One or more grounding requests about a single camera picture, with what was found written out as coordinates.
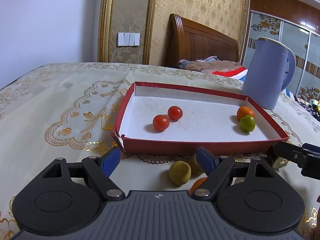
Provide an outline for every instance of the light switch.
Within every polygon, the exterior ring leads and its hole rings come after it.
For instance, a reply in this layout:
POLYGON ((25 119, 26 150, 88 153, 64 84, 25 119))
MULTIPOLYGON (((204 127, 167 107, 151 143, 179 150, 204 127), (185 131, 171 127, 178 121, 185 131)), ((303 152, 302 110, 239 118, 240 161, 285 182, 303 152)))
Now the light switch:
POLYGON ((129 46, 130 33, 124 33, 124 46, 129 46))
POLYGON ((134 46, 134 39, 136 33, 130 33, 129 46, 134 46))
POLYGON ((118 46, 124 46, 124 33, 118 33, 118 46))
POLYGON ((139 46, 140 45, 140 33, 135 33, 134 36, 134 45, 139 46))
POLYGON ((118 33, 118 46, 140 45, 140 33, 118 33))

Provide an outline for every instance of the tablecloth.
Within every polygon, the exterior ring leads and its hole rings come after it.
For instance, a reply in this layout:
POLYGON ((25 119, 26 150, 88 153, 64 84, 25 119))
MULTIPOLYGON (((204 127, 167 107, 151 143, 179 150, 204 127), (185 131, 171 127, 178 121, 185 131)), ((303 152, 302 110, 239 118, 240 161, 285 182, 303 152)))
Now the tablecloth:
MULTIPOLYGON (((14 196, 52 160, 63 156, 68 162, 78 162, 90 155, 101 156, 114 145, 113 123, 123 96, 135 81, 235 93, 243 84, 232 78, 159 66, 61 63, 41 66, 0 90, 0 240, 19 231, 12 215, 14 196)), ((287 132, 290 142, 320 145, 319 122, 284 93, 276 108, 267 112, 287 132)), ((179 158, 123 154, 111 179, 126 194, 130 189, 175 189, 167 170, 169 162, 179 158)), ((320 182, 303 177, 290 162, 279 174, 305 202, 298 231, 310 239, 319 208, 320 182)), ((189 189, 195 179, 178 189, 189 189)))

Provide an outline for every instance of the cherry tomato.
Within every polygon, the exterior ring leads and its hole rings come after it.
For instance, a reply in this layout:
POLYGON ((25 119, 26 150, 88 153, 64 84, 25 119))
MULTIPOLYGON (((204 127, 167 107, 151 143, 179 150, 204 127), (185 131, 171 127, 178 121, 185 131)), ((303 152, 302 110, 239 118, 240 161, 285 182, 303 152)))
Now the cherry tomato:
POLYGON ((169 109, 168 109, 168 116, 172 119, 172 120, 179 120, 183 115, 183 112, 181 110, 180 107, 178 106, 171 106, 169 109))
POLYGON ((164 131, 169 127, 169 118, 165 115, 159 114, 152 121, 153 127, 158 131, 164 131))

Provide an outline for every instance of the wooden cabinet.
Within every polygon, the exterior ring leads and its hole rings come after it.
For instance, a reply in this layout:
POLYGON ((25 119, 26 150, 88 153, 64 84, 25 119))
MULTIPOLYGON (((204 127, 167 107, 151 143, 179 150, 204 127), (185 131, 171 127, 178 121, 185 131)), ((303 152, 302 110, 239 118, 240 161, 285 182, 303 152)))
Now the wooden cabinet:
POLYGON ((274 13, 276 8, 273 0, 251 0, 251 9, 268 14, 274 13))
POLYGON ((280 0, 277 16, 306 26, 307 10, 308 5, 298 0, 280 0))
POLYGON ((308 5, 306 26, 320 33, 320 11, 308 5))
POLYGON ((298 0, 251 0, 251 9, 280 17, 320 32, 320 11, 298 0))

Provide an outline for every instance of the orange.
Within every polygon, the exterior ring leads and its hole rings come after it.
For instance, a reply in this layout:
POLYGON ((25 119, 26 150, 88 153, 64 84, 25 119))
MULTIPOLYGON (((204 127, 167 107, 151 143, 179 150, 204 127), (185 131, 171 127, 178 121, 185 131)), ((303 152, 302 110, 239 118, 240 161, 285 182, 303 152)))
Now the orange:
POLYGON ((189 190, 189 195, 191 195, 194 190, 201 185, 202 182, 206 180, 207 177, 203 177, 200 179, 197 179, 196 182, 192 185, 191 189, 189 190))
POLYGON ((241 106, 237 111, 237 118, 240 121, 241 118, 245 117, 246 115, 251 115, 254 117, 254 111, 247 106, 241 106))

